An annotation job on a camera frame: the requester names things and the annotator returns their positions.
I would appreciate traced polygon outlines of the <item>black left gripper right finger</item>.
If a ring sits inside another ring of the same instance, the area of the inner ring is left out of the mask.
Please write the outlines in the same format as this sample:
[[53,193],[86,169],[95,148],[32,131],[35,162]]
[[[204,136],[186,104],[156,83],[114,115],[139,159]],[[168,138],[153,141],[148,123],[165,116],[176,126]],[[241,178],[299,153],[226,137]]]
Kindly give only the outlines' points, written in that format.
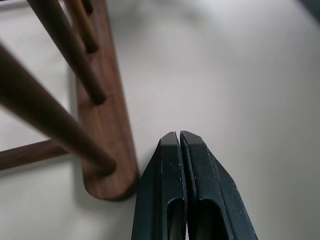
[[204,140],[181,131],[187,188],[187,228],[191,240],[256,240],[239,190]]

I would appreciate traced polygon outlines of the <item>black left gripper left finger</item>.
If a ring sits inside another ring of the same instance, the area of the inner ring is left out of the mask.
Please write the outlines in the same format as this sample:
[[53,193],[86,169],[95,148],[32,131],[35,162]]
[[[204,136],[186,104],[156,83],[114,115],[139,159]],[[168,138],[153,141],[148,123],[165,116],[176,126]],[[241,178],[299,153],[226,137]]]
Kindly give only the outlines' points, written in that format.
[[131,239],[184,240],[187,202],[180,143],[169,132],[159,140],[139,181]]

